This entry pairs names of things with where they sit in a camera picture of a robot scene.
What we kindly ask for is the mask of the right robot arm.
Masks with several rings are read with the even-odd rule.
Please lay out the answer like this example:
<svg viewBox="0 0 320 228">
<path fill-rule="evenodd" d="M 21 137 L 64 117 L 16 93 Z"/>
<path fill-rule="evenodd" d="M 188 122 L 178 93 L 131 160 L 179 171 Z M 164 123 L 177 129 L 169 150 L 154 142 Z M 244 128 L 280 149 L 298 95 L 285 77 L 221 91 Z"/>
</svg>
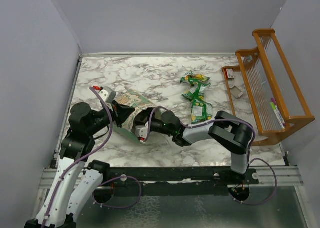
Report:
<svg viewBox="0 0 320 228">
<path fill-rule="evenodd" d="M 213 119 L 198 124 L 183 124 L 171 110 L 159 112 L 160 107 L 148 108 L 136 115 L 133 130 L 138 139 L 145 142 L 151 132 L 172 137 L 183 147 L 198 141 L 215 139 L 231 153 L 230 179 L 240 184 L 247 179 L 250 147 L 256 137 L 253 126 L 225 111 L 219 111 Z"/>
</svg>

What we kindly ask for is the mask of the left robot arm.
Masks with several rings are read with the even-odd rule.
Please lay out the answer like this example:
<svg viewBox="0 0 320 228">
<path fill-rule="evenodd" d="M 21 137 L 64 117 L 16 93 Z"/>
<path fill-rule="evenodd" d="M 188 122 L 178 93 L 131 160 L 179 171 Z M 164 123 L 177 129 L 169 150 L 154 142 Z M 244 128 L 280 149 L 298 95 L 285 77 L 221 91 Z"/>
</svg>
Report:
<svg viewBox="0 0 320 228">
<path fill-rule="evenodd" d="M 26 228 L 74 228 L 80 212 L 98 185 L 111 178 L 108 163 L 95 161 L 83 181 L 77 180 L 88 157 L 95 151 L 94 135 L 101 129 L 120 127 L 135 111 L 132 106 L 113 101 L 100 111 L 80 102 L 70 111 L 70 128 L 61 142 L 58 168 L 49 194 L 35 218 Z"/>
</svg>

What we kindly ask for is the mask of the yellow green snack packet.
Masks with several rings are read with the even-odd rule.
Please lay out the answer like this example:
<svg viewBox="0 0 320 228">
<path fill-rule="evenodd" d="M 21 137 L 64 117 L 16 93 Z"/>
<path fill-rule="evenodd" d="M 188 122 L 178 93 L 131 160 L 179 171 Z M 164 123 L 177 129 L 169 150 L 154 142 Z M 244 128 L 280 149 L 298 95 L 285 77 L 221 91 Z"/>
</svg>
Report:
<svg viewBox="0 0 320 228">
<path fill-rule="evenodd" d="M 209 80 L 210 77 L 199 73 L 193 73 L 193 71 L 190 70 L 183 75 L 179 82 L 188 83 L 190 86 L 195 86 L 199 83 L 207 83 Z"/>
</svg>

